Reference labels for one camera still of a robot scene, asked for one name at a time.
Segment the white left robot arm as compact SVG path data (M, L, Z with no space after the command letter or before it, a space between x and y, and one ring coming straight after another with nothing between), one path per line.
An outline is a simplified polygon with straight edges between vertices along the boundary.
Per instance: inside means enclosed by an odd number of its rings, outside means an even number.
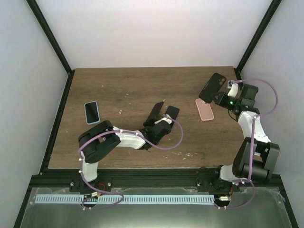
M172 120L162 118L152 121L140 130L127 131L120 129L106 120L78 137L80 155L83 158L80 186L87 192L97 186L98 163L117 147L128 147L136 150L148 150L157 146L160 140L171 132Z

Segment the blue phone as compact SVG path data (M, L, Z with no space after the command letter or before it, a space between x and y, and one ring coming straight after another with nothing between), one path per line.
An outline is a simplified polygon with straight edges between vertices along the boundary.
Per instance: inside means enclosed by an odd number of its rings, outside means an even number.
M165 114L168 115L171 119L176 120L179 112L179 108L169 105Z

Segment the pink phone case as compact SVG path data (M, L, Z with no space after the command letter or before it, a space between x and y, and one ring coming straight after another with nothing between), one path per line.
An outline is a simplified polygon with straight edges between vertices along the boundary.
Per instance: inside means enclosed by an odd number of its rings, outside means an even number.
M199 116L201 121L211 121L214 119L214 114L210 104L206 103L202 99L198 98L195 100Z

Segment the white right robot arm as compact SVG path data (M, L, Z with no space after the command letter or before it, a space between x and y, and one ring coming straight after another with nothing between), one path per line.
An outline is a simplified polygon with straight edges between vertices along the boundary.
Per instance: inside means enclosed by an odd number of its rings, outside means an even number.
M214 94L213 101L235 115L244 140L233 163L221 166L219 175L211 179L212 188L216 191L223 191L228 182L268 183L280 152L279 145L270 141L260 122L261 113L255 107L258 87L244 84L240 96L237 97L238 83L229 81L228 86L230 91Z

